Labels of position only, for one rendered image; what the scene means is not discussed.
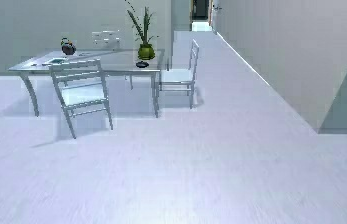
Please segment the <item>green potted house plant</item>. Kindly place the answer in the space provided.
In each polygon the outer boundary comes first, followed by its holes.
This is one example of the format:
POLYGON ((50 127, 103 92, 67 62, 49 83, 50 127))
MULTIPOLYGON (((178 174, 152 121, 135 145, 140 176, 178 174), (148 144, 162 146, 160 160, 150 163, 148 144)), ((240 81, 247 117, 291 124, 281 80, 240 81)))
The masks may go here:
POLYGON ((129 0, 124 0, 128 5, 127 13, 133 23, 133 28, 136 29, 136 40, 140 40, 138 48, 138 58, 141 60, 151 60, 155 58, 155 50, 150 41, 153 36, 149 35, 149 27, 151 24, 152 13, 147 6, 144 7, 143 19, 135 15, 136 10, 129 0))

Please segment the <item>white room door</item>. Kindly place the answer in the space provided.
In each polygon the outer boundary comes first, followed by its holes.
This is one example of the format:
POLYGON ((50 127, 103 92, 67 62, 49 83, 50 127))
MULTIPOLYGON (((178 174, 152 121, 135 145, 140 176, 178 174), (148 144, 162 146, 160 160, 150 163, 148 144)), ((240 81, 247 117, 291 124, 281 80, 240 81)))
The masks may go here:
POLYGON ((220 0, 212 0, 212 5, 211 5, 211 27, 212 30, 215 34, 218 33, 218 19, 219 19, 219 14, 220 10, 222 9, 220 5, 220 0))

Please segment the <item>grey dining table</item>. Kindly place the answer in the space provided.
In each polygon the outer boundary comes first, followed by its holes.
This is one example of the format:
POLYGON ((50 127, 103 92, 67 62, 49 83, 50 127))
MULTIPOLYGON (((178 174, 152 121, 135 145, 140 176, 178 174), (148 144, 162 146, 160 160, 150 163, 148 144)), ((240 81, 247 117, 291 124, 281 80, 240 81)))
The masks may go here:
POLYGON ((104 73, 109 76, 139 76, 150 77, 151 91, 153 99, 153 109, 155 116, 158 116, 158 73, 162 71, 162 60, 164 59, 164 51, 157 50, 154 59, 149 60, 149 66, 146 68, 138 68, 136 66, 140 59, 137 51, 134 49, 120 50, 99 50, 99 49, 81 49, 77 50, 74 55, 65 56, 61 51, 51 50, 16 64, 9 68, 9 71, 15 72, 17 76, 24 82, 30 95, 34 114, 39 115, 39 108, 36 93, 29 79, 30 76, 49 76, 49 64, 53 58, 66 58, 66 62, 85 61, 91 59, 100 59, 104 73))

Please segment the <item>white slatted chair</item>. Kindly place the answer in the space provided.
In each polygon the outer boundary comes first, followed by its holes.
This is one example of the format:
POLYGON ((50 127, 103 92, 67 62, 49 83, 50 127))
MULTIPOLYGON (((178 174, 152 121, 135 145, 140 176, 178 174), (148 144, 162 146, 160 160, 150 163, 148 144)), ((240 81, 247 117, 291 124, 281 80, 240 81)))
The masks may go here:
POLYGON ((100 59, 53 64, 49 71, 73 138, 76 134, 71 119, 81 115, 105 111, 113 129, 106 75, 100 59))
POLYGON ((93 45, 101 49, 118 50, 121 46, 119 30, 103 30, 92 33, 93 45))
POLYGON ((189 64, 187 68, 163 70, 159 74, 159 90, 170 86, 170 91, 185 92, 189 97, 189 107, 194 107, 194 92, 200 47, 195 39, 191 41, 189 64))

